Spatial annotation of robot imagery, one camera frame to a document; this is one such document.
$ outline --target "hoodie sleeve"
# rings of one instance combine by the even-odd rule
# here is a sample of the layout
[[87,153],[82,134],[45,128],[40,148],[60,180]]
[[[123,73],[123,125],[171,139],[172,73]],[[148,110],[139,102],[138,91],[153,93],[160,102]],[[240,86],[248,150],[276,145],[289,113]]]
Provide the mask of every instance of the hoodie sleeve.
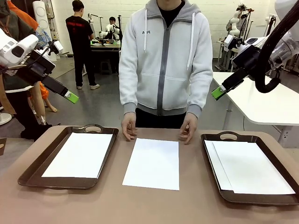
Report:
[[187,113],[192,113],[197,118],[201,115],[202,109],[206,104],[206,98],[213,79],[213,47],[210,27],[206,17],[202,16],[200,21],[202,22],[192,63],[192,73],[190,76],[191,94],[188,99],[187,109]]
[[122,39],[119,64],[120,97],[125,114],[135,112],[137,107],[137,61],[136,35],[131,17]]

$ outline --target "black shirt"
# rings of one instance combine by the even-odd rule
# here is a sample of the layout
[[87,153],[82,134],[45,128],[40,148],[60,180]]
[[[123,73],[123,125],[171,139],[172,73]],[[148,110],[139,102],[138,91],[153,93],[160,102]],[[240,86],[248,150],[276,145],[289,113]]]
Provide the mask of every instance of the black shirt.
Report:
[[65,20],[69,31],[71,46],[74,52],[90,49],[89,36],[93,34],[89,22],[79,16],[71,16]]
[[179,11],[181,11],[181,9],[184,7],[185,5],[185,1],[182,0],[182,3],[175,9],[170,10],[170,11],[165,11],[162,10],[160,7],[160,12],[166,22],[167,27],[169,27],[171,25],[171,23],[174,21],[174,19],[177,17]]

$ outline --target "black pants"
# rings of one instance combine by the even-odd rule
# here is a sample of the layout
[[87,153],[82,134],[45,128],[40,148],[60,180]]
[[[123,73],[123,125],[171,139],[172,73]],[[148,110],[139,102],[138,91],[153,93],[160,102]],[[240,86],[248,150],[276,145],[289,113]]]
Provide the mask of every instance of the black pants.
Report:
[[76,74],[76,86],[83,85],[82,70],[85,65],[89,85],[96,85],[94,77],[94,63],[91,50],[85,52],[74,52],[75,60],[75,74]]
[[136,127],[180,129],[186,113],[173,116],[157,116],[136,109]]

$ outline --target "gray zipper stripe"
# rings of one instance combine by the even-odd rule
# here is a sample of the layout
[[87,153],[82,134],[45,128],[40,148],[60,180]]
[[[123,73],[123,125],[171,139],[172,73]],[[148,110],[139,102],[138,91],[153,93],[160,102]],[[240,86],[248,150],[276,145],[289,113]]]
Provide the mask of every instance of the gray zipper stripe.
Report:
[[162,16],[153,16],[151,18],[161,17],[164,25],[164,37],[163,37],[163,48],[162,48],[162,59],[161,59],[161,68],[158,84],[158,96],[157,96],[157,115],[163,116],[163,93],[164,93],[164,83],[168,59],[168,49],[169,49],[169,39],[170,39],[170,30],[174,22],[177,21],[187,21],[184,19],[174,19],[171,25],[167,28],[166,22]]

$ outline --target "sheet of paper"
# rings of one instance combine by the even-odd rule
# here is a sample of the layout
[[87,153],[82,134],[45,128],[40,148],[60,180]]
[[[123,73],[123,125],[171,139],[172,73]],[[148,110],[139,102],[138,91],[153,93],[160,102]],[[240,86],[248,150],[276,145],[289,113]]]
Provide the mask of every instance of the sheet of paper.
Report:
[[220,159],[218,157],[218,154],[215,150],[215,147],[213,145],[212,141],[205,140],[206,148],[209,153],[215,174],[217,176],[220,188],[222,190],[233,190],[232,186],[230,185],[230,182],[228,180],[228,177],[224,171],[224,168],[220,162]]
[[295,194],[256,143],[213,142],[218,157],[237,194]]
[[178,142],[137,139],[122,185],[179,190]]
[[72,133],[42,177],[97,178],[112,134]]

